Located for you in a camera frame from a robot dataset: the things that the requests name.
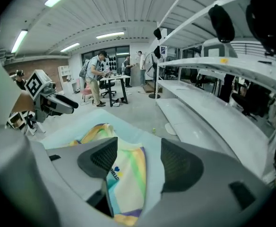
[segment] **cap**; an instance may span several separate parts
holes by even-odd
[[[24,71],[23,70],[18,70],[16,72],[16,75],[18,75],[19,77],[23,77],[24,76]]]

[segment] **black backpack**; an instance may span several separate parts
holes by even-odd
[[[234,39],[234,28],[228,13],[219,5],[214,5],[209,11],[212,26],[216,31],[218,40],[229,43]]]
[[[267,0],[250,0],[246,8],[246,21],[252,35],[272,56],[276,54],[276,20],[271,16],[273,11],[268,10],[267,3]]]

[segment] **khaki pants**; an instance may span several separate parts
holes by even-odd
[[[90,85],[90,89],[92,91],[93,98],[94,98],[94,103],[96,103],[96,105],[100,104],[100,100],[99,100],[100,93],[99,93],[99,86],[98,86],[97,80],[86,79],[86,83]]]

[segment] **wall display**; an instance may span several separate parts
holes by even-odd
[[[165,54],[165,47],[161,46],[161,47],[160,47],[160,51],[161,51],[161,52],[160,52],[161,54]]]

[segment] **backpack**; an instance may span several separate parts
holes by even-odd
[[[214,5],[208,15],[212,22],[212,26],[216,31],[218,40],[221,43],[229,43],[234,39],[234,27],[231,18],[223,7]]]
[[[124,62],[121,64],[121,71],[124,72],[125,71],[125,65],[124,65]]]
[[[90,61],[89,59],[86,59],[85,63],[83,64],[83,67],[79,73],[79,77],[84,78],[84,79],[86,78],[86,70],[87,70],[89,61]]]
[[[250,0],[246,8],[246,21],[252,35],[261,42],[268,55],[276,54],[276,20],[269,17],[274,6],[267,0]]]

